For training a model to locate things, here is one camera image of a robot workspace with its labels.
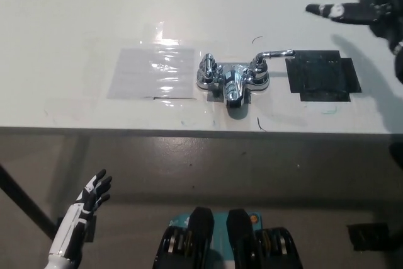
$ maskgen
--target black tape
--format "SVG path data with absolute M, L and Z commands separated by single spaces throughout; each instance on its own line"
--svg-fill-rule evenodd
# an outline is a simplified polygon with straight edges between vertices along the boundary
M 353 61 L 337 50 L 299 50 L 286 63 L 290 91 L 301 101 L 350 102 L 350 93 L 361 92 Z

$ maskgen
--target faucet handle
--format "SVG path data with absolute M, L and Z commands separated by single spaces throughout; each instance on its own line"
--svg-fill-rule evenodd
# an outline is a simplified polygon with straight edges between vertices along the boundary
M 255 56 L 249 65 L 251 76 L 255 79 L 261 79 L 267 76 L 268 66 L 266 59 L 271 58 L 292 58 L 295 56 L 294 50 L 276 50 L 274 52 L 261 52 Z
M 200 61 L 199 69 L 197 70 L 197 85 L 201 89 L 217 89 L 219 85 L 218 78 L 217 63 L 214 56 L 207 53 Z
M 207 79 L 213 78 L 217 70 L 217 63 L 215 62 L 214 56 L 210 53 L 205 54 L 200 61 L 199 69 L 204 72 Z

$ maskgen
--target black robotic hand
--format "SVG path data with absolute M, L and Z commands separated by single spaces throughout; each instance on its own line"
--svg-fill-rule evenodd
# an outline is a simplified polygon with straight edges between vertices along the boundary
M 388 41 L 390 51 L 396 56 L 396 76 L 403 83 L 403 0 L 309 4 L 306 11 L 339 23 L 368 25 L 375 36 Z

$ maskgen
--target faucet spout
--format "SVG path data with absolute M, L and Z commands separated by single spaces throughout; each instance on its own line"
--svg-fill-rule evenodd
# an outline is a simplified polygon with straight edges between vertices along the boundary
M 229 108 L 240 107 L 244 104 L 245 78 L 244 71 L 231 69 L 224 74 L 223 95 L 225 105 Z

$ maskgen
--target clear plastic sheet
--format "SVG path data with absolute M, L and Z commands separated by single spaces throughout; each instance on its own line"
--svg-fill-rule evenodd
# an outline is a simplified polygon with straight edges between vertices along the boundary
M 121 50 L 109 98 L 193 97 L 195 50 L 164 40 Z

